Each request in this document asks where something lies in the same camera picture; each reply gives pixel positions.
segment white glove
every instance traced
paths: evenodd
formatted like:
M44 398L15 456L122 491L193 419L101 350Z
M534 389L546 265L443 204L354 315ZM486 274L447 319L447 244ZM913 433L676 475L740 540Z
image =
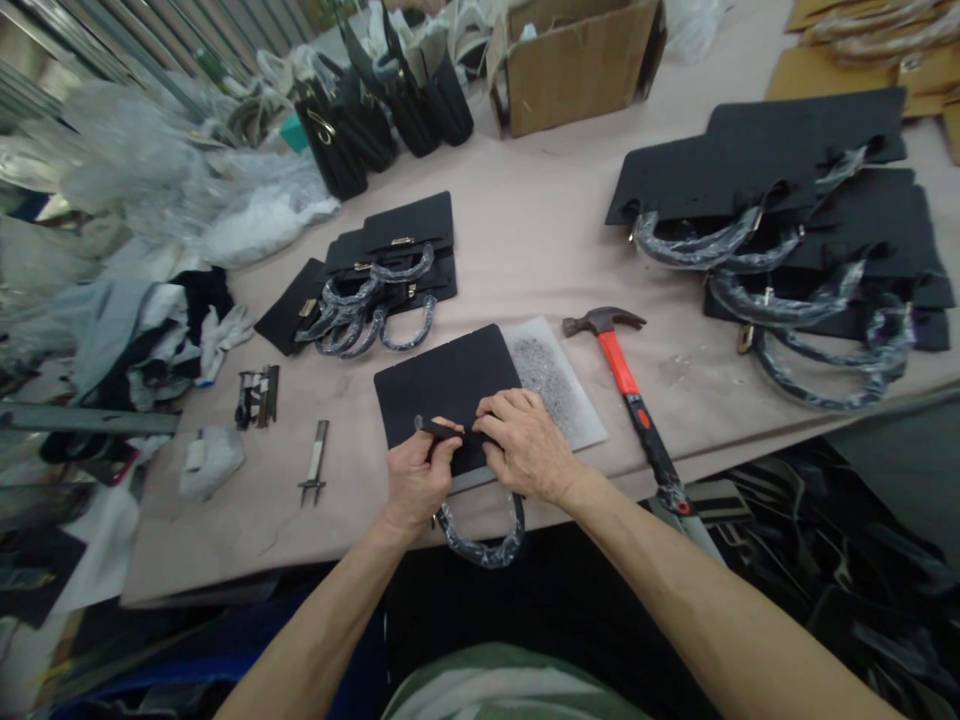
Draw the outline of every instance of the white glove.
M252 338L256 322L257 319L247 314L247 308L243 305L235 305L223 322L210 306L210 312L200 326L200 377L194 381L197 387L213 384L227 350Z

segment green shirt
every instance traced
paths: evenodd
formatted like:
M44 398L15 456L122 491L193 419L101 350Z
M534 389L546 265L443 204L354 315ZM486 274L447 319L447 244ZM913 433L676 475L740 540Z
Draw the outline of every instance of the green shirt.
M448 655L410 675L383 720L649 720L569 663L504 643Z

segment hammer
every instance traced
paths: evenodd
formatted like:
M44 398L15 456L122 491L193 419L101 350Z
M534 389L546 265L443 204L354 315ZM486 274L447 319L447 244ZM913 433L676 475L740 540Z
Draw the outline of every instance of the hammer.
M678 526L695 543L700 545L713 555L716 559L720 558L716 545L707 534L703 521L697 517L690 498L687 497L686 490L683 489L683 483L677 475L677 469L670 459L670 454L660 439L660 433L657 432L656 425L653 424L653 418L650 417L650 411L647 410L643 398L640 396L640 388L637 381L633 379L633 374L627 366L627 361L623 357L623 351L620 349L620 342L617 340L617 333L614 330L616 323L629 325L632 328L640 330L647 321L631 312L621 308L601 307L591 310L580 319L567 318L563 321L563 334L566 337L573 337L581 330L590 330L600 341L600 347L603 348L607 356L607 362L613 370L613 376L617 381L617 387L620 394L623 395L623 401L627 405L630 413L630 420L633 427L640 436L640 444L643 451L647 454L647 460L650 467L653 468L653 475L657 481L657 499L660 504L676 516Z

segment forearm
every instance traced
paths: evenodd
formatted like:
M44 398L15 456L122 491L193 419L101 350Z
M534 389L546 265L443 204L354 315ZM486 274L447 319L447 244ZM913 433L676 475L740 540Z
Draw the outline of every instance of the forearm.
M217 720L324 717L413 535L381 516L267 646Z
M593 539L728 718L900 717L776 605L602 475L562 508Z

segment work table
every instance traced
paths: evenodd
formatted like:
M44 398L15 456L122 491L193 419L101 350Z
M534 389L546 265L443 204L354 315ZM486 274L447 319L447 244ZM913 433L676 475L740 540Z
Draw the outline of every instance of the work table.
M627 229L603 221L623 156L638 147L702 133L723 102L761 100L784 35L789 0L743 0L728 12L706 60L682 67L664 62L650 98L600 118L519 140L497 136L489 102L468 96L476 132L462 147L441 146L417 160L404 152L370 189L344 204L332 221L308 229L286 250L233 272L238 303L262 315L310 257L359 228L371 214L449 190L453 200L459 295L438 305L425 352L489 323L509 327L546 316L560 321L600 305L636 312L640 332L619 329L620 343L664 442L685 482L729 468L854 421L808 409L784 396L752 357L736 353L738 326L701 312L701 274L660 269L637 255ZM941 259L960 278L960 172L951 164L933 121L904 128L909 158L927 191ZM954 345L960 314L948 311ZM390 318L395 340L412 337L419 311ZM848 342L818 338L829 348ZM613 375L588 333L561 339L610 439L578 454L634 500L655 484L623 407ZM191 391L174 440L154 458L141 525L122 596L125 604L154 600L257 571L342 557L361 537L387 495L386 439L373 387L376 372L404 360L375 345L352 361L321 357L312 347L283 358L259 335L226 357L216 384ZM800 361L788 355L791 364ZM246 460L206 503L183 500L178 477L187 443L211 424L231 425L240 370L281 366L278 420L243 433ZM815 375L801 377L816 378ZM906 376L883 407L910 402L960 379L960 350L913 352ZM812 379L818 388L830 388ZM849 385L834 386L846 394ZM318 420L330 421L316 507L300 507ZM458 531L489 538L509 530L498 485L451 500ZM528 500L527 528L568 520ZM418 544L443 542L437 530Z

